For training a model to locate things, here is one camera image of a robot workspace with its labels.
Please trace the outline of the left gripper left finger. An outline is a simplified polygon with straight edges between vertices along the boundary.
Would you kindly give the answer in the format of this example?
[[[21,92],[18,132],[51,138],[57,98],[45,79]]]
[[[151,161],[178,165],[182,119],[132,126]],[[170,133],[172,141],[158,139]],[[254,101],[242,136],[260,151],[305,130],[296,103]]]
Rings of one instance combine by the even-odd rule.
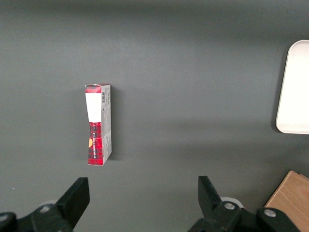
[[[90,202],[87,177],[79,177],[55,202],[31,213],[34,232],[71,232]]]

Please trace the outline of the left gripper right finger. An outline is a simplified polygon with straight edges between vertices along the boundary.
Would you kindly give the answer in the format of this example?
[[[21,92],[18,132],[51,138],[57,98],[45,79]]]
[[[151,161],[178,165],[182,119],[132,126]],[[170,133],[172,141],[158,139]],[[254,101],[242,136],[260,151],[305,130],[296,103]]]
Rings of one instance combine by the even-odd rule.
[[[254,232],[255,216],[232,201],[222,201],[207,176],[198,177],[198,203],[203,218],[191,228],[192,232]]]

